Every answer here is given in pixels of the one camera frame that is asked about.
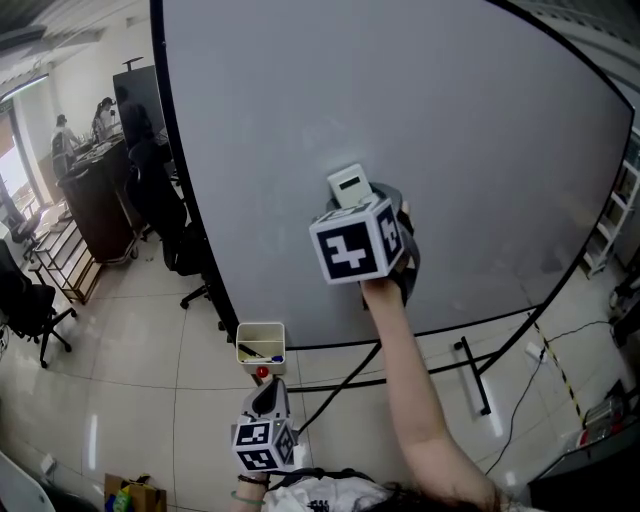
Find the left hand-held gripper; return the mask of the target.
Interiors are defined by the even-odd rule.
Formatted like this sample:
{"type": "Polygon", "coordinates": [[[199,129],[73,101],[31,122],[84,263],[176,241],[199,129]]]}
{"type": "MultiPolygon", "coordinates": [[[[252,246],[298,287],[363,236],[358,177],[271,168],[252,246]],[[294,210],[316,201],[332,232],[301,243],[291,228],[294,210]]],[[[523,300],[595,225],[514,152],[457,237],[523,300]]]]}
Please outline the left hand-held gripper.
{"type": "Polygon", "coordinates": [[[231,448],[247,473],[289,472],[295,469],[297,444],[286,384],[275,376],[243,401],[231,448]]]}

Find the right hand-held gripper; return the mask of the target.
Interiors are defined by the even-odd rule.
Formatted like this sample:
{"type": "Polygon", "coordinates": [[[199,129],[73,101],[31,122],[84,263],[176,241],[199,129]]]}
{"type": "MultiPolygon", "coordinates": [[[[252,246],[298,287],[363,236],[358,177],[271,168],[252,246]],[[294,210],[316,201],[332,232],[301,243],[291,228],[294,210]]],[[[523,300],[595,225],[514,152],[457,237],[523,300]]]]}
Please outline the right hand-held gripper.
{"type": "Polygon", "coordinates": [[[311,240],[327,283],[346,284],[388,278],[406,302],[412,295],[421,264],[414,228],[402,209],[402,193],[382,183],[354,206],[327,202],[326,212],[309,227],[311,240]]]}

